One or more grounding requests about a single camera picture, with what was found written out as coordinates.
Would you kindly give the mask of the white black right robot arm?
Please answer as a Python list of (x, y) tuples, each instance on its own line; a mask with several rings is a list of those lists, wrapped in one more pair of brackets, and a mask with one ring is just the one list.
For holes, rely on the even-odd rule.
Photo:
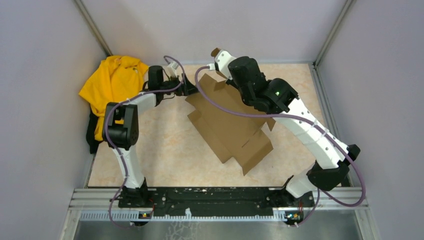
[(255, 59), (231, 57), (219, 70), (240, 92), (245, 105), (273, 115), (315, 156), (311, 167), (285, 183), (281, 193), (284, 204), (295, 206), (307, 192), (315, 188), (330, 191), (341, 183), (349, 172), (348, 158), (355, 161), (361, 152), (356, 144), (339, 141), (310, 113), (287, 81), (267, 79)]

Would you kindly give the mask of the brown cardboard box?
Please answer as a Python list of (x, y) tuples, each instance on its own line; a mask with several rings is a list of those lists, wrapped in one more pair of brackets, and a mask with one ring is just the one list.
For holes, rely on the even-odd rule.
[(242, 174), (247, 175), (274, 149), (262, 128), (267, 125), (272, 130), (276, 121), (247, 117), (259, 111), (245, 105), (239, 91), (225, 81), (207, 73), (200, 76), (203, 70), (200, 67), (194, 74), (200, 90), (186, 98), (194, 107), (187, 117), (223, 164), (234, 158)]

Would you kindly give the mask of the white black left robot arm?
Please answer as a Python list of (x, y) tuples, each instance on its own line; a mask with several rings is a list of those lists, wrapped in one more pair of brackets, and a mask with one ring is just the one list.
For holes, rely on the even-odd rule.
[(164, 75), (163, 67), (149, 67), (148, 80), (142, 84), (139, 93), (122, 102), (109, 102), (106, 105), (102, 137), (112, 148), (123, 175), (117, 199), (124, 205), (134, 203), (138, 207), (144, 207), (150, 200), (146, 178), (136, 151), (140, 134), (139, 115), (157, 107), (166, 95), (187, 97), (197, 93), (185, 72), (169, 74), (167, 78)]

